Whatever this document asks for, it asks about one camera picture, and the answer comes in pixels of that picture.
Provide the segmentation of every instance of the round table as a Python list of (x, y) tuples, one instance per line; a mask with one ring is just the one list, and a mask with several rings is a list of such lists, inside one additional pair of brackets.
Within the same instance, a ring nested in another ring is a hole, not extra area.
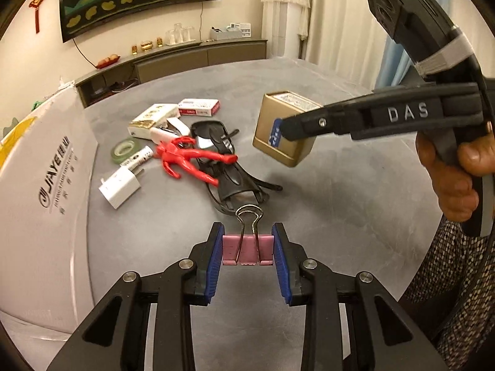
[[(414, 135), (355, 142), (327, 135), (297, 167), (287, 168), (252, 146), (263, 94), (290, 90), (327, 104), (369, 91), (301, 60), (271, 59), (210, 66), (139, 85), (85, 110), (99, 143), (88, 209), (88, 259), (95, 300), (126, 271), (162, 272), (205, 241), (214, 221), (238, 233), (234, 217), (216, 211), (197, 179), (168, 176), (159, 160), (143, 165), (141, 188), (118, 210), (98, 191), (115, 171), (110, 150), (128, 137), (127, 124), (154, 103), (184, 98), (221, 102), (216, 120), (240, 133), (239, 163), (254, 177), (281, 184), (269, 191), (260, 233), (282, 222), (333, 271), (372, 272), (397, 299), (433, 239), (440, 219), (436, 197), (414, 148)], [(204, 117), (182, 116), (190, 125)], [(154, 147), (151, 141), (143, 140)], [(299, 370), (304, 307), (289, 308), (274, 267), (222, 267), (208, 307), (192, 307), (199, 371)], [(346, 327), (343, 330), (348, 353)], [(149, 343), (152, 344), (153, 333)], [(147, 369), (150, 355), (147, 352)]]

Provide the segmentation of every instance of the person's hand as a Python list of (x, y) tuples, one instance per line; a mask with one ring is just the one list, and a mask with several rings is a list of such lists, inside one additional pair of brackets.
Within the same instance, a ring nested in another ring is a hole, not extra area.
[(436, 155), (435, 146), (420, 132), (416, 137), (416, 150), (421, 164), (430, 175), (433, 190), (445, 217), (452, 221), (468, 220), (479, 204), (479, 197), (473, 189), (469, 174), (481, 177), (495, 173), (493, 134), (459, 146), (457, 157), (465, 171), (442, 162)]

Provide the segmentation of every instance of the red figurine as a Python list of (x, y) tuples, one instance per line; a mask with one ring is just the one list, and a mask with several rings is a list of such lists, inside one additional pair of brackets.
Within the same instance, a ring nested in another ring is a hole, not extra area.
[(190, 162), (191, 159), (206, 158), (210, 160), (216, 160), (226, 164), (232, 164), (237, 162), (237, 155), (221, 155), (216, 152), (210, 152), (202, 149), (182, 149), (179, 144), (191, 144), (194, 145), (196, 140), (190, 136), (181, 136), (173, 139), (168, 143), (160, 142), (157, 146), (157, 153), (155, 156), (161, 158), (163, 168), (170, 176), (174, 178), (181, 178), (181, 175), (173, 171), (170, 167), (171, 163), (178, 164), (189, 174), (199, 178), (201, 181), (208, 182), (215, 187), (218, 187), (218, 180), (209, 176), (206, 173), (199, 171)]

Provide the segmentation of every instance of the binder clip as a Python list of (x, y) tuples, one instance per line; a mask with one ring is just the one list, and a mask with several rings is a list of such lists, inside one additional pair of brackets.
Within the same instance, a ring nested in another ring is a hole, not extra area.
[[(242, 215), (248, 213), (255, 215), (256, 219), (252, 223), (252, 234), (244, 235), (246, 223)], [(236, 217), (241, 222), (241, 234), (223, 236), (223, 264), (273, 265), (273, 235), (258, 234), (258, 222), (263, 217), (263, 210), (256, 205), (244, 205), (236, 210)]]

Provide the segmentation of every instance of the red tray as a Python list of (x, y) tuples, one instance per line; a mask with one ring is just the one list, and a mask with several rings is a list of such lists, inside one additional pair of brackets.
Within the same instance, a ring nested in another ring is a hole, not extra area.
[(119, 61), (119, 59), (120, 59), (120, 56), (118, 56), (117, 58), (114, 58), (113, 60), (108, 61), (105, 64), (100, 64), (99, 66), (96, 66), (96, 68), (98, 68), (100, 70), (102, 68), (105, 68), (106, 66), (110, 66), (112, 64), (115, 64), (117, 61)]

